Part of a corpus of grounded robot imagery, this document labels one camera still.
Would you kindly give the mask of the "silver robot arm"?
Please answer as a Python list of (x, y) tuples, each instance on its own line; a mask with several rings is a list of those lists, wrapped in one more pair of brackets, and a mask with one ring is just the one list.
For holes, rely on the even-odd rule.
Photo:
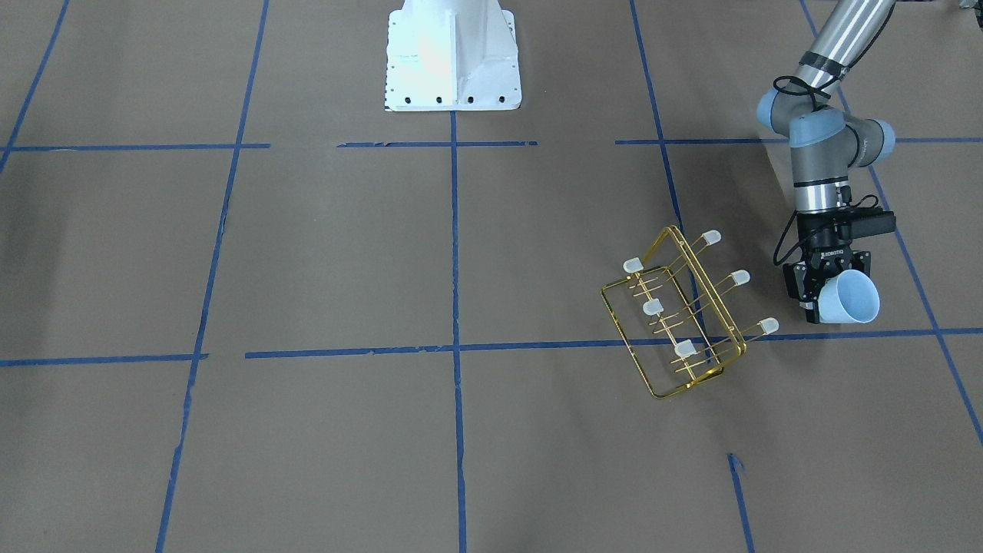
[(871, 167), (895, 150), (887, 122), (847, 114), (833, 95), (880, 38), (892, 1), (839, 1), (792, 75), (777, 77), (757, 108), (759, 122), (789, 141), (794, 210), (777, 243), (773, 265), (809, 323), (871, 323), (880, 293), (871, 279), (873, 256), (854, 243), (895, 232), (896, 216), (874, 194), (853, 198), (849, 173)]

